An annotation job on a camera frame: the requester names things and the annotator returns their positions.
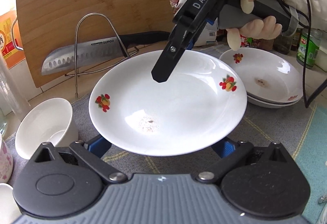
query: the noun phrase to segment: round black pad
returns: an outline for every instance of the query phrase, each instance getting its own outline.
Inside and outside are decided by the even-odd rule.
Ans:
[[[27,213],[39,217],[73,215],[91,205],[103,184],[93,171],[56,162],[28,162],[14,184],[14,198]]]
[[[64,174],[50,174],[42,177],[36,183],[36,189],[49,196],[63,195],[74,186],[73,178]]]
[[[230,171],[222,193],[241,212],[262,218],[284,218],[303,211],[310,187],[298,168],[282,162],[259,162]]]

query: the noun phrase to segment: kitchen knife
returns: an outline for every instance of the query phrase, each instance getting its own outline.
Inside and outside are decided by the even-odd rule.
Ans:
[[[153,44],[168,40],[169,32],[149,31],[136,34],[120,35],[125,47]],[[109,61],[126,54],[117,37],[110,37],[77,44],[77,68]],[[44,60],[41,74],[53,74],[65,70],[74,70],[74,45],[52,51]]]

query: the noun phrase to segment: blue gripper part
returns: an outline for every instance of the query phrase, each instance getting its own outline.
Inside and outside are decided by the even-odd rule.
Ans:
[[[108,140],[104,139],[102,136],[98,136],[94,142],[89,144],[87,150],[98,158],[101,158],[109,148],[111,148],[111,145],[112,144]]]
[[[212,20],[210,20],[210,19],[206,19],[206,22],[209,23],[209,24],[212,25],[212,26],[213,26],[214,23],[215,23],[215,21],[212,21]]]
[[[191,40],[190,44],[187,46],[186,50],[192,50],[194,46],[193,40]]]
[[[213,144],[211,147],[219,157],[224,158],[236,150],[236,143],[230,139],[224,138],[219,142]]]

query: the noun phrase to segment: white ceramic cup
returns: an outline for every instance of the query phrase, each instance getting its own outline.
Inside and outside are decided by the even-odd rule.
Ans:
[[[0,136],[0,183],[6,183],[9,180],[12,167],[13,160],[10,149]]]
[[[18,155],[30,159],[42,142],[67,147],[78,140],[73,108],[68,100],[53,98],[31,110],[20,124],[15,147]]]
[[[1,224],[13,223],[22,213],[20,212],[12,187],[6,183],[0,183],[0,219]]]

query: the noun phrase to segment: human hand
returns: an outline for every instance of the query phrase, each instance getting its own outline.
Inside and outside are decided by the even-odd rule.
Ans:
[[[244,13],[250,14],[254,8],[254,0],[241,0],[241,8]],[[282,25],[276,24],[276,18],[269,16],[264,20],[256,19],[242,28],[227,29],[227,42],[232,50],[237,50],[241,46],[241,35],[256,39],[274,39],[282,31]]]

